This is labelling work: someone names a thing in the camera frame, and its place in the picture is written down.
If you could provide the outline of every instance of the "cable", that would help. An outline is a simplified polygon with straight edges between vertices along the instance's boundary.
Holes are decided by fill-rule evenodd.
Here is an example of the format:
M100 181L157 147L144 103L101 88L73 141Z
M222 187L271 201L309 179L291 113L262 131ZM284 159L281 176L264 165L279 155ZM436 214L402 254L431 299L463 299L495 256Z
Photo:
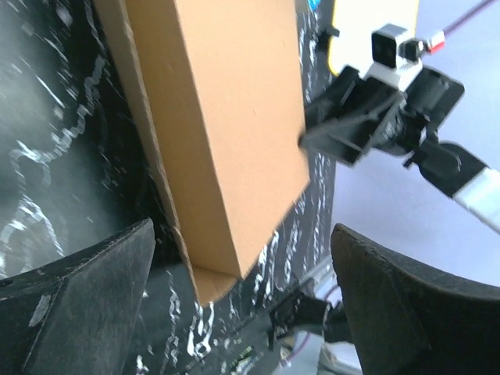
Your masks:
M491 5L494 2L495 2L495 0L483 0L482 2L480 2L479 4L474 6L467 13L465 13L463 16L458 18L454 23L448 25L447 27L445 27L443 29L443 33L445 33L445 37L448 37L448 35L453 34L461 26L463 26L465 23L467 23L472 18L477 16L481 11L485 10L488 5Z
M334 285L330 290L325 294L325 296L322 298L323 300L328 300L331 295L339 289L338 285ZM295 358L302 350L304 350L304 347L307 345L309 342L309 339L311 337L311 334L308 332L307 335L304 337L304 340L302 340L301 344L295 349L294 352L292 352L286 359L283 359L280 362L281 367L285 367L287 363L289 363L293 358Z

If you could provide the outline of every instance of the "yellow object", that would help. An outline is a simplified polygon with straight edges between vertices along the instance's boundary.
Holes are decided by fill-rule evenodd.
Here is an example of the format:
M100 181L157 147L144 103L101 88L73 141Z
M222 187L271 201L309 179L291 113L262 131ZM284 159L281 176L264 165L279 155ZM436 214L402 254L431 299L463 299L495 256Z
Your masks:
M345 65L364 75L372 64L371 33L386 23L416 32L419 0L334 0L332 26L340 37L332 37L328 66L338 75Z

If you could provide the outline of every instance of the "table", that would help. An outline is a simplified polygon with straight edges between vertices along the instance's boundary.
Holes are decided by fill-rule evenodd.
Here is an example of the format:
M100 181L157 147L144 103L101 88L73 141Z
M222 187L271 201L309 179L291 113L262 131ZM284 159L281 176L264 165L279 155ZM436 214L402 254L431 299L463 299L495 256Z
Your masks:
M298 16L305 101L331 76L313 34L331 3ZM248 278L205 309L148 172L91 0L0 2L0 277L77 252L144 218L156 248L123 373L223 373L238 332L329 256L334 164L312 182Z

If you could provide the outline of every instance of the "black marble surface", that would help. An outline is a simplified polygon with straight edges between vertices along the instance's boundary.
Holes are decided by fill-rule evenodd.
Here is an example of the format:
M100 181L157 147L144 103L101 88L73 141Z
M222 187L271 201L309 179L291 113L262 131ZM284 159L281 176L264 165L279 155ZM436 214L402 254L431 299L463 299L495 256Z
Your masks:
M331 79L312 38L331 6L298 16L305 101ZM229 337L329 256L334 165L311 155L312 183L250 276L195 303L91 0L0 0L0 154L0 278L155 221L125 374L224 373Z

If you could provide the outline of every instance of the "marble pattern tabletop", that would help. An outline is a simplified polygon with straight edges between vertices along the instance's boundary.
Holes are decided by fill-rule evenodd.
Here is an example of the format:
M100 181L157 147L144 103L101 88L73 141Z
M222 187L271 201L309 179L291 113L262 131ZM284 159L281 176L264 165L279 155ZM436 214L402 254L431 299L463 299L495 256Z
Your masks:
M331 80L312 37L329 22L329 3L298 16L305 102ZM0 278L149 216L155 256L123 373L193 373L203 363L203 373L224 373L230 334L328 256L334 165L310 155L312 183L250 276L202 309L91 0L0 0L0 51Z

